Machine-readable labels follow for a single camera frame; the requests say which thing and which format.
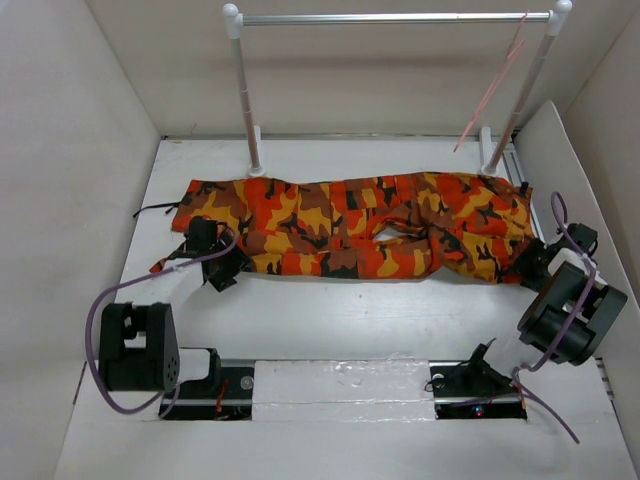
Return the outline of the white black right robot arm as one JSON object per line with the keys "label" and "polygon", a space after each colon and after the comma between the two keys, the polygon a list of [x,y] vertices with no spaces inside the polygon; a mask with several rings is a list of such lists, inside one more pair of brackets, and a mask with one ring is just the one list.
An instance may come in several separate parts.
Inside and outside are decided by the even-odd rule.
{"label": "white black right robot arm", "polygon": [[519,340],[545,362],[579,366],[594,354],[628,296],[600,277],[592,259],[595,230],[571,223],[558,232],[552,244],[533,240],[509,269],[537,293],[517,329]]}

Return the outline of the orange camouflage trousers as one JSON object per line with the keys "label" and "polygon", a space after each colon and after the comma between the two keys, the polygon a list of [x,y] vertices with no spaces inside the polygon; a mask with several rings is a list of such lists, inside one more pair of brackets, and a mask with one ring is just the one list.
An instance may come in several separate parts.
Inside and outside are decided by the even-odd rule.
{"label": "orange camouflage trousers", "polygon": [[177,233],[197,216],[231,226],[255,273],[411,280],[447,268],[513,283],[507,269],[534,239],[531,196],[526,184],[469,173],[257,177],[194,180],[166,209]]}

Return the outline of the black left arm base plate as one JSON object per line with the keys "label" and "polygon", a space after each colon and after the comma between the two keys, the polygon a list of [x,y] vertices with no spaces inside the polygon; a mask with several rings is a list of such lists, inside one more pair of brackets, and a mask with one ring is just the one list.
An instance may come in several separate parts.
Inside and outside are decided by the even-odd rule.
{"label": "black left arm base plate", "polygon": [[248,421],[252,419],[255,385],[253,360],[215,357],[207,377],[185,382],[166,413],[174,393],[166,394],[159,407],[167,421]]}

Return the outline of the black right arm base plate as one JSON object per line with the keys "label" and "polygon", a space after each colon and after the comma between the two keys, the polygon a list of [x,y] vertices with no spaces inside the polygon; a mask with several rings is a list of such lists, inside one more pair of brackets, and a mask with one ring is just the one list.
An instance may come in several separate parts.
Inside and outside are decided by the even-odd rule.
{"label": "black right arm base plate", "polygon": [[527,419],[518,390],[490,368],[436,361],[429,371],[424,390],[433,397],[437,420]]}

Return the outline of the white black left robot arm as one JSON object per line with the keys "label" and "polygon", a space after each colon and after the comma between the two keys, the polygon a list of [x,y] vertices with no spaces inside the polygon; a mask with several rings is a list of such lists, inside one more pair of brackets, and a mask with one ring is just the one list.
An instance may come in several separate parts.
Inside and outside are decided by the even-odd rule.
{"label": "white black left robot arm", "polygon": [[117,288],[135,295],[102,309],[96,376],[105,392],[169,393],[188,383],[201,396],[222,387],[220,358],[213,348],[181,347],[176,323],[186,301],[209,285],[222,292],[250,259],[239,235],[222,221],[189,221],[184,241],[147,275]]}

